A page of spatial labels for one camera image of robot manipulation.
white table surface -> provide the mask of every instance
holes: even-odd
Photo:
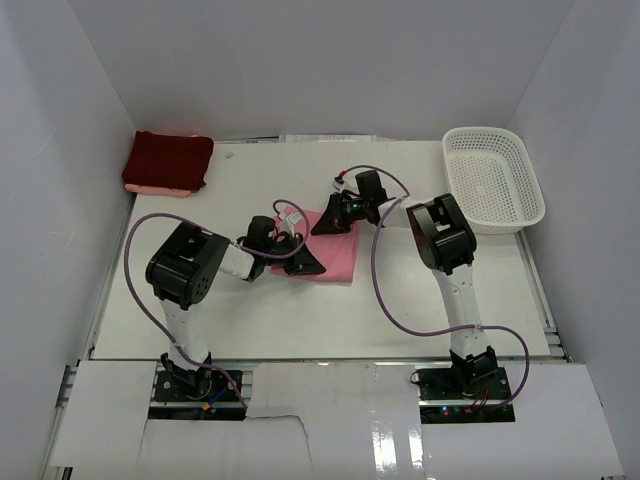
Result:
[[[440,142],[216,145],[204,189],[186,199],[139,195],[131,222],[148,213],[170,212],[234,239],[246,232],[252,216],[269,215],[276,198],[324,210],[333,177],[355,164],[389,169],[415,198],[445,193],[442,162]],[[389,195],[400,194],[392,181],[383,182]],[[176,225],[168,219],[150,220],[140,227],[132,245],[134,284],[160,318],[162,310],[144,271]],[[396,329],[380,311],[369,267],[373,229],[362,225],[350,286],[268,273],[254,283],[218,275],[207,298],[192,307],[204,317],[214,359],[448,357],[448,336],[412,337]],[[378,265],[384,298],[402,323],[423,331],[448,325],[436,280],[420,261],[408,230],[382,233]],[[514,235],[478,237],[474,281],[483,323],[514,328],[532,355],[549,354]],[[488,334],[499,356],[522,355],[520,344],[511,336]],[[167,348],[165,337],[131,298],[121,258],[93,358],[155,359]]]

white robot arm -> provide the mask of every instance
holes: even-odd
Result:
[[[202,317],[190,308],[209,292],[218,272],[252,282],[268,265],[282,266],[288,275],[318,275],[325,268],[302,242],[302,236],[278,232],[271,217],[253,217],[247,234],[232,243],[228,238],[182,222],[152,257],[145,272],[165,313],[166,327],[175,339],[161,356],[165,370],[189,398],[200,398],[208,388],[210,369],[194,369],[180,350],[200,364],[211,363],[202,335]],[[250,249],[254,254],[243,249]]]
[[[363,219],[378,225],[385,218],[384,227],[410,228],[420,258],[442,292],[449,326],[480,327],[472,267],[477,242],[454,197],[444,194],[427,201],[404,198],[397,203],[387,197],[374,170],[359,173],[356,182],[353,187],[342,176],[334,179],[337,193],[329,197],[312,235],[344,233],[353,222]],[[450,351],[453,367],[469,390],[475,390],[473,387],[498,369],[495,352],[481,328],[452,332]]]

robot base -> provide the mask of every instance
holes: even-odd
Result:
[[[490,409],[481,408],[467,413],[461,407],[420,407],[422,425],[442,425],[450,423],[513,423],[516,416],[513,406]]]
[[[488,390],[487,400],[506,400],[511,396],[511,388],[507,373],[499,367],[491,377],[485,378],[478,392],[462,394],[462,385],[451,368],[423,368],[415,372],[413,382],[420,387],[422,400],[474,400],[474,393],[480,394]]]
[[[238,389],[242,390],[242,371],[240,370],[227,370],[233,381],[236,382]],[[238,397],[232,388],[227,385],[227,379],[222,376],[221,373],[213,371],[211,372],[211,389],[209,393],[205,394],[202,398],[199,398],[198,402],[206,402],[215,397],[219,392],[225,388],[227,391],[217,400],[217,402],[237,402]],[[158,372],[156,384],[154,385],[153,400],[156,402],[193,402],[194,398],[189,398],[184,389],[180,388],[179,382],[169,372],[162,370]]]

white cardboard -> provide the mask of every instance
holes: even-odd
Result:
[[[126,472],[136,464],[155,362],[80,363],[50,465]]]
[[[522,365],[508,365],[511,388]],[[423,425],[425,471],[438,480],[597,480],[623,475],[585,365],[532,365],[514,423]]]
[[[149,420],[135,478],[311,480],[312,471],[296,418]]]
[[[408,366],[262,364],[247,416],[298,417],[314,479],[424,479]]]

wire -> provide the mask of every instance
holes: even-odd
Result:
[[[375,167],[375,166],[373,166],[373,165],[354,165],[354,166],[349,167],[349,168],[347,168],[346,170],[343,170],[342,172],[340,172],[340,175],[339,175],[339,176],[340,176],[340,177],[344,177],[347,173],[349,173],[349,172],[351,172],[351,171],[353,171],[353,170],[359,170],[359,169],[362,169],[362,168],[367,168],[367,169],[369,169],[369,170],[375,170],[376,172],[380,172],[380,173],[382,173],[382,174],[386,175],[387,177],[391,178],[394,182],[396,182],[396,183],[398,184],[398,186],[399,186],[400,188],[402,188],[402,190],[404,190],[404,194],[405,194],[405,196],[407,196],[407,197],[408,197],[409,195],[411,195],[411,194],[409,193],[409,189],[405,186],[405,184],[404,184],[404,183],[402,183],[402,182],[400,181],[400,179],[399,179],[398,177],[396,177],[393,173],[388,172],[388,171],[386,171],[386,170],[385,170],[385,169],[383,169],[383,168]]]
[[[218,400],[220,400],[220,398],[222,398],[222,395],[224,395],[225,393],[227,393],[226,389],[223,389],[221,391],[218,392],[218,394],[213,397],[211,400],[209,400],[209,405],[213,405],[214,403],[216,403]]]
[[[291,258],[300,250],[302,250],[302,247],[304,247],[305,243],[307,243],[307,239],[309,238],[309,234],[311,233],[311,222],[309,221],[309,217],[307,216],[306,212],[302,208],[300,208],[298,205],[296,205],[295,203],[289,200],[285,200],[283,198],[279,198],[278,200],[273,202],[272,207],[277,215],[280,214],[277,208],[277,205],[279,203],[286,203],[287,205],[292,206],[298,211],[298,213],[300,213],[300,215],[302,215],[302,218],[304,218],[304,223],[306,228],[305,228],[304,236],[302,237],[302,242],[300,242],[300,245],[298,245],[291,252],[285,255],[271,255],[269,253],[259,252],[258,250],[253,250],[251,248],[243,247],[242,245],[238,244],[238,247],[240,248],[240,250],[242,250],[243,252],[250,253],[251,255],[257,255],[258,257],[270,258],[271,260],[284,260],[286,258]]]
[[[469,410],[471,410],[472,412],[477,412],[487,404],[487,400],[489,400],[489,389],[485,388],[484,397],[482,398],[482,401],[480,402],[480,404],[469,408]]]
[[[453,393],[454,395],[457,395],[459,398],[464,398],[464,396],[460,393],[461,387],[462,385],[460,385],[459,383],[457,385],[453,385],[447,381],[445,381],[444,379],[440,378],[438,375],[429,375],[427,378],[423,377],[423,380],[420,380],[420,374],[424,374],[424,376],[426,377],[428,374],[432,373],[430,372],[429,368],[421,368],[419,370],[414,371],[411,376],[409,377],[409,382],[411,382],[412,384],[418,386],[418,387],[428,387],[430,384],[433,383],[437,383],[438,385],[440,385],[442,388],[445,388],[449,393]],[[418,374],[418,380],[414,381],[413,380],[413,376],[415,374]]]
[[[187,352],[185,352],[182,347],[180,345],[178,345],[178,341],[176,340],[176,337],[173,336],[173,334],[169,331],[169,329],[167,327],[165,327],[162,322],[160,322],[160,320],[158,320],[153,313],[151,313],[151,311],[147,308],[147,306],[144,304],[144,302],[142,301],[142,299],[140,298],[140,296],[138,295],[138,292],[136,292],[135,286],[133,285],[133,281],[131,279],[131,267],[129,265],[129,256],[131,254],[131,242],[133,240],[133,235],[136,233],[136,230],[138,230],[138,228],[140,227],[140,225],[142,225],[142,223],[146,222],[147,220],[150,220],[152,218],[171,218],[174,220],[178,220],[181,222],[188,222],[191,223],[192,225],[196,225],[197,227],[200,227],[199,225],[193,223],[191,220],[187,220],[184,217],[181,217],[179,215],[174,215],[172,213],[150,213],[148,215],[145,215],[144,217],[141,217],[140,219],[138,219],[133,226],[131,227],[131,231],[129,232],[129,235],[127,235],[127,240],[124,243],[124,258],[123,258],[123,262],[124,262],[124,278],[125,281],[127,283],[127,287],[129,288],[129,292],[131,292],[131,296],[133,297],[133,300],[138,304],[138,307],[140,307],[140,310],[142,310],[142,312],[149,318],[149,320],[151,320],[154,325],[156,327],[158,327],[162,333],[165,334],[165,336],[169,339],[169,341],[171,342],[171,344],[175,347],[175,349],[178,351],[178,353],[182,356],[182,358],[185,359],[185,361],[191,365],[193,365],[194,367],[198,367],[198,368],[205,368],[205,369],[209,369],[209,370],[215,370],[217,372],[220,372],[222,375],[224,375],[224,377],[229,381],[229,383],[231,384],[231,386],[233,387],[233,390],[236,392],[236,396],[238,397],[238,400],[240,401],[240,403],[242,404],[242,406],[244,407],[244,409],[247,409],[247,403],[245,402],[244,398],[242,398],[242,395],[240,394],[240,390],[238,389],[238,386],[236,385],[236,382],[233,380],[233,378],[231,378],[231,375],[229,375],[229,373],[222,367],[219,367],[218,365],[214,365],[212,363],[201,363],[201,362],[196,362],[193,358],[191,358]]]
[[[387,308],[387,305],[384,303],[384,299],[382,298],[382,293],[380,292],[380,285],[378,284],[378,274],[376,272],[376,249],[378,246],[378,239],[380,237],[380,232],[382,231],[384,221],[387,219],[387,217],[393,211],[393,209],[396,208],[400,204],[400,202],[402,202],[403,200],[404,200],[403,198],[399,198],[398,200],[396,200],[391,204],[391,207],[389,207],[389,209],[386,212],[384,212],[384,214],[380,218],[380,221],[378,222],[375,233],[373,234],[373,243],[371,245],[371,280],[373,282],[373,290],[376,294],[376,299],[378,300],[378,304],[380,305],[382,312],[391,321],[391,323],[393,323],[396,327],[398,327],[403,332],[408,333],[409,335],[414,335],[416,337],[436,337],[438,335],[444,335],[447,333],[453,333],[453,332],[458,332],[460,330],[469,330],[474,328],[477,328],[478,330],[501,330],[503,332],[510,333],[511,335],[516,337],[520,342],[520,344],[522,345],[522,349],[524,350],[524,360],[525,360],[524,374],[522,375],[522,380],[520,381],[520,385],[515,390],[515,392],[513,392],[511,396],[505,401],[500,402],[497,405],[492,405],[490,408],[493,409],[493,408],[504,407],[509,403],[511,403],[513,400],[515,400],[515,398],[518,395],[520,395],[520,392],[522,392],[522,389],[524,388],[524,385],[525,383],[527,383],[527,379],[529,378],[529,366],[531,363],[529,348],[527,347],[527,343],[524,341],[524,338],[522,338],[522,336],[518,332],[516,332],[515,330],[509,327],[504,327],[502,325],[471,325],[471,324],[458,325],[455,327],[449,327],[449,328],[445,328],[444,330],[436,330],[433,332],[418,332],[416,330],[411,330],[405,327],[398,320],[396,320],[394,316],[391,314],[391,312],[389,311],[389,309]]]
[[[189,395],[185,395],[185,397],[187,397],[189,400],[193,400],[193,401],[202,400],[207,395],[209,395],[209,393],[211,393],[211,389],[212,388],[213,388],[213,380],[209,379],[209,386],[207,387],[207,389],[206,389],[206,391],[204,392],[203,395],[199,396],[198,398],[193,398],[193,397],[190,397]]]

